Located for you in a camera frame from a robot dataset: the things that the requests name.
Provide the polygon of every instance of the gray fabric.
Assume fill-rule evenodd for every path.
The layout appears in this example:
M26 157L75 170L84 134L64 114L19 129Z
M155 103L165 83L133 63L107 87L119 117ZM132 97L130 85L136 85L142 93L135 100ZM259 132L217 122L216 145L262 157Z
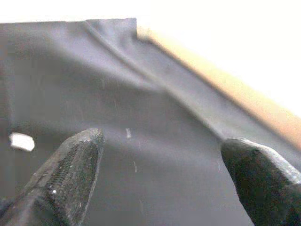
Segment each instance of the gray fabric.
M101 128L106 149L84 225L252 225L222 162L227 137L270 146L301 170L298 150L138 40L135 19L0 30L9 129L36 142L6 157L16 174L0 172L1 181L15 176L19 192L68 136Z

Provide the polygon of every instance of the wooden edge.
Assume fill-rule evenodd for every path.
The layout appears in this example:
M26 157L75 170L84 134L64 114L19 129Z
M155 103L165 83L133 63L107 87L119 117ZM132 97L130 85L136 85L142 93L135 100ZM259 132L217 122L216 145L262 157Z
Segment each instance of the wooden edge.
M141 27L137 28L137 37L159 46L301 150L300 117L172 39Z

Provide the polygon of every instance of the white background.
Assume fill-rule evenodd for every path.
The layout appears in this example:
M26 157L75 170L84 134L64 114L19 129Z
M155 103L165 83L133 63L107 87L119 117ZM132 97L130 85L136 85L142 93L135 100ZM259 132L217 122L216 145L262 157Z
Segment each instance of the white background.
M0 11L2 23L126 17L172 37L301 116L300 0L2 0Z

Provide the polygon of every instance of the black cloth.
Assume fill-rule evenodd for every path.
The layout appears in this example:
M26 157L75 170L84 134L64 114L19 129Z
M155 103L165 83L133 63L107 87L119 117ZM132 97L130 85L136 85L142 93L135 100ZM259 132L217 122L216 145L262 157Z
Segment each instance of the black cloth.
M222 162L228 137L270 146L301 170L298 150L138 40L135 19L0 24L0 31L2 196L18 193L86 128L106 137L87 226L252 225ZM6 148L11 131L32 136L34 150Z

